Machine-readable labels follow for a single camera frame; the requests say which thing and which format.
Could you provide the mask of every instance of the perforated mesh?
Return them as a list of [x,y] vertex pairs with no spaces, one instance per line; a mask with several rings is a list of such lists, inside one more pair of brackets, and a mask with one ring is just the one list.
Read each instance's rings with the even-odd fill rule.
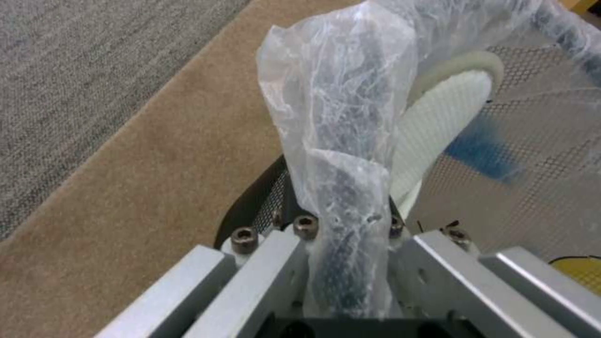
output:
[[282,208],[284,199],[284,179],[288,175],[288,171],[284,170],[279,175],[278,179],[273,184],[269,195],[263,202],[261,209],[252,222],[252,226],[257,229],[258,233],[263,233],[273,222],[273,213]]
[[418,220],[424,230],[459,220],[484,252],[599,254],[601,90],[554,45],[490,51],[505,78],[458,137],[472,157],[438,159],[408,225],[418,232]]

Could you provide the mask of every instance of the tan carpet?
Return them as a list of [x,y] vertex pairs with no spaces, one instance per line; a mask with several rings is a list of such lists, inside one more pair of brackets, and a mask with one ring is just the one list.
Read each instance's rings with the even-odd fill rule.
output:
[[90,336],[210,245],[280,153],[257,85],[265,33],[354,2],[253,0],[0,243],[0,336]]

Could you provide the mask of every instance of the screw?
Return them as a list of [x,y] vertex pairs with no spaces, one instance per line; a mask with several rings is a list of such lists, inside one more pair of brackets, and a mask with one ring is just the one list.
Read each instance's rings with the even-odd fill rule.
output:
[[249,254],[255,251],[258,245],[257,231],[254,228],[242,227],[231,233],[231,247],[239,254]]
[[467,250],[469,244],[472,242],[472,239],[469,237],[468,233],[458,227],[446,227],[442,232],[455,244],[459,245],[465,250]]
[[317,218],[309,215],[298,216],[295,218],[293,226],[295,235],[306,241],[314,239],[319,230]]
[[281,209],[275,209],[272,214],[271,214],[271,222],[273,224],[273,227],[278,229],[278,230],[282,230],[282,210]]
[[399,216],[392,215],[392,221],[390,225],[390,232],[388,233],[388,237],[391,239],[399,238],[403,233],[403,228],[405,227],[405,222]]

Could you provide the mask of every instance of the black mesh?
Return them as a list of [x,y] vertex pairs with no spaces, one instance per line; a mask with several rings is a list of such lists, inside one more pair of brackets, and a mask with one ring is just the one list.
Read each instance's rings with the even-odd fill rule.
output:
[[281,210],[284,199],[284,181],[288,175],[288,170],[284,169],[278,179],[273,183],[269,195],[261,205],[252,226],[258,233],[263,233],[272,223],[273,215],[276,210]]

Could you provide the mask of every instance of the black part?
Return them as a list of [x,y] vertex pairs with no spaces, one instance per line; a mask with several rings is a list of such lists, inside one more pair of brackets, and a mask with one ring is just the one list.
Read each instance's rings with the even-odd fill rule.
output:
[[235,229],[251,226],[273,184],[285,169],[286,161],[282,155],[238,197],[221,221],[215,236],[214,248],[219,249]]
[[276,318],[269,316],[257,338],[407,337],[481,338],[467,320]]

